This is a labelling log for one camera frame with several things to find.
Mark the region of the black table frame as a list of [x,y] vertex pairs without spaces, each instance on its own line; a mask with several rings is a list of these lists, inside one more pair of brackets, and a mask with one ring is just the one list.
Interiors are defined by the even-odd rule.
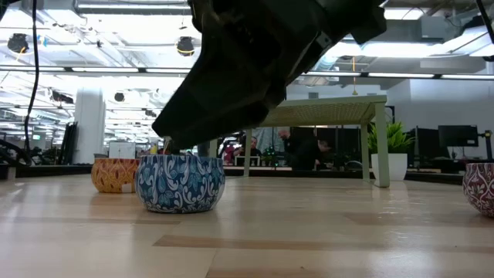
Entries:
[[[0,164],[0,181],[13,178],[36,178],[62,175],[87,175],[91,165],[45,165],[14,168]],[[289,168],[251,168],[250,177],[270,178],[349,178],[362,179],[362,171],[292,171]],[[461,185],[463,175],[431,172],[413,172],[405,174],[405,181],[431,182],[448,185]]]

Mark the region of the pale green perforated metal shelf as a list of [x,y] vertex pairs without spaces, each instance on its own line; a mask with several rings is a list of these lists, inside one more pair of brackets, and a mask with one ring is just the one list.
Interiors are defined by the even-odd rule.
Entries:
[[360,125],[362,179],[370,181],[367,125],[375,120],[377,128],[378,180],[375,185],[391,185],[385,120],[385,95],[332,97],[312,100],[285,100],[269,112],[261,127],[295,127],[320,125]]

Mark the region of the white tealight candle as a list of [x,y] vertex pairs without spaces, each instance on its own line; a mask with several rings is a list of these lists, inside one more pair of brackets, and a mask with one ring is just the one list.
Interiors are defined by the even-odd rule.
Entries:
[[146,155],[140,159],[135,189],[152,212],[207,212],[217,205],[225,189],[223,161],[190,154]]
[[467,164],[462,190],[474,209],[494,218],[494,163]]
[[138,159],[97,158],[92,166],[91,180],[98,192],[134,193]]

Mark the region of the person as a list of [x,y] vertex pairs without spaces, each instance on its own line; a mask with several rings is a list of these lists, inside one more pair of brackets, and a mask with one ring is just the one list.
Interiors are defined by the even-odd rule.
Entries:
[[[259,166],[262,152],[257,148],[258,140],[252,137],[250,143],[250,165]],[[229,145],[225,149],[223,160],[227,165],[244,166],[245,165],[245,150],[247,148],[246,136],[239,138],[239,146]]]
[[272,129],[267,153],[274,167],[291,167],[296,151],[296,142],[292,139],[290,129],[277,128],[277,135]]
[[291,167],[294,171],[313,171],[327,169],[323,162],[324,154],[331,150],[328,142],[316,137],[304,141],[296,150]]

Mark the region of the green plant in white pot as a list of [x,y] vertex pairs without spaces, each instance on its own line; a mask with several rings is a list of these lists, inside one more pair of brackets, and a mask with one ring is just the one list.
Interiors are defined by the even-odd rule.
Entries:
[[[402,130],[401,122],[387,124],[388,164],[391,181],[402,181],[408,169],[408,151],[414,143],[414,136]],[[371,167],[376,180],[379,180],[379,161],[377,155],[377,128],[370,125],[368,149],[371,153]]]

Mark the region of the black desk monitor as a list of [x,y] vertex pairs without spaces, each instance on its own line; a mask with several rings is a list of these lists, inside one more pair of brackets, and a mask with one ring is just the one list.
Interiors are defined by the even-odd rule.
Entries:
[[475,125],[438,126],[439,144],[442,147],[478,147],[479,133]]

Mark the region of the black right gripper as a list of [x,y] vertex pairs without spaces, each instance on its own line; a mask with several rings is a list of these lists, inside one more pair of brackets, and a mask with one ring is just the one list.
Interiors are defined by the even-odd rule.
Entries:
[[188,0],[202,52],[152,123],[186,148],[254,127],[327,47],[327,0]]

